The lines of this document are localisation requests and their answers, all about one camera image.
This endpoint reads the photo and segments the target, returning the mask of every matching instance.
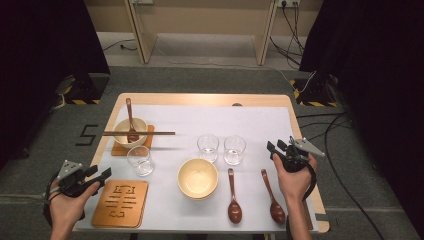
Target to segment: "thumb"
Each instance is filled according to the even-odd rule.
[[[81,194],[81,198],[84,201],[87,201],[100,187],[100,182],[94,182],[91,184],[83,194]]]

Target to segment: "wooden spoon handle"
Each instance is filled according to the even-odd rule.
[[[265,169],[262,169],[261,173],[262,173],[262,178],[264,179],[264,182],[265,182],[265,186],[268,189],[269,196],[271,197],[271,201],[274,202],[275,198],[274,198],[274,194],[272,194],[271,185],[269,184],[268,174],[266,173]]]
[[[131,98],[127,98],[126,102],[127,102],[127,109],[128,109],[128,119],[130,121],[130,131],[135,131],[133,120],[132,120]]]
[[[232,199],[235,200],[236,196],[234,194],[234,170],[232,168],[228,169],[228,178],[230,179],[230,188]]]

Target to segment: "gray carpet floor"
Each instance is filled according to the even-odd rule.
[[[345,107],[306,107],[296,104],[291,85],[275,70],[111,67],[111,78],[99,104],[65,105],[53,111],[28,146],[29,157],[9,161],[0,172],[0,195],[40,195],[51,175],[68,159],[89,166],[113,105],[123,92],[250,93],[285,94],[293,102],[302,135],[320,148],[328,149],[331,161],[321,159],[318,187],[331,229],[314,239],[378,239],[378,235],[349,194],[369,215],[385,239],[419,239],[386,180],[373,166],[360,134],[347,114],[324,132]],[[301,74],[285,71],[288,79]],[[96,125],[88,134],[96,135],[88,146],[81,138],[85,125]],[[340,181],[349,190],[343,189]],[[0,239],[48,239],[50,227],[41,204],[27,198],[1,198]],[[129,234],[80,233],[73,239],[128,239]],[[218,235],[209,239],[250,239],[248,235]],[[184,239],[182,235],[144,234],[139,239]]]

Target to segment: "power outlet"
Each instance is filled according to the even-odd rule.
[[[286,1],[286,8],[295,8],[295,7],[299,7],[300,5],[300,0],[285,0],[285,1]],[[283,0],[278,0],[277,7],[283,7]]]

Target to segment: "chopsticks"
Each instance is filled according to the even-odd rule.
[[[127,131],[104,131],[103,136],[128,136],[128,135],[175,135],[175,132],[127,132]]]

